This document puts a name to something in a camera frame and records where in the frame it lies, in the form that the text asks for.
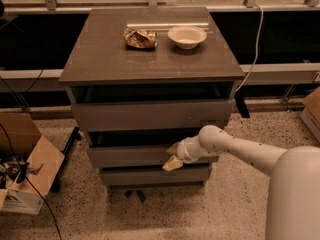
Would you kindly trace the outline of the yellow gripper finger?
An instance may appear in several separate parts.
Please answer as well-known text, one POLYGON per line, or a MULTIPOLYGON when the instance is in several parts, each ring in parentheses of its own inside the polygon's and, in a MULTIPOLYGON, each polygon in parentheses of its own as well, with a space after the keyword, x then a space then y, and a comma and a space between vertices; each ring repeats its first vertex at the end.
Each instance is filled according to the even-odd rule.
POLYGON ((173 171, 183 166, 183 161, 176 155, 170 157, 170 159, 162 166, 165 171, 173 171))
POLYGON ((179 147, 179 142, 174 143, 170 147, 167 148, 166 152, 170 155, 176 155, 179 147))

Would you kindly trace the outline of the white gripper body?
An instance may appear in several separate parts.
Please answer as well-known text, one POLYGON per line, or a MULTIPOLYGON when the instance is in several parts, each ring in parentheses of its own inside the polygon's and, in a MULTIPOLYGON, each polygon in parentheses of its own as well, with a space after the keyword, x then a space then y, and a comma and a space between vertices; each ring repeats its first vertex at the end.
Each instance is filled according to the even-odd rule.
POLYGON ((193 163, 199 159, 199 141, 197 137, 188 137, 179 142, 177 156, 184 163, 193 163))

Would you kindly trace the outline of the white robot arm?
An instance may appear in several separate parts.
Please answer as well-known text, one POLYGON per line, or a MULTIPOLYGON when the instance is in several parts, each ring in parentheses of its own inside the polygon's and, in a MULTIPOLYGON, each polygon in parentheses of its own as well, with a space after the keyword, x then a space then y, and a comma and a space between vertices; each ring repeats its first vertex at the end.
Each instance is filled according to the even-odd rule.
POLYGON ((320 240, 320 148, 275 147, 207 125, 167 149, 172 171, 222 152, 269 177, 265 240, 320 240))

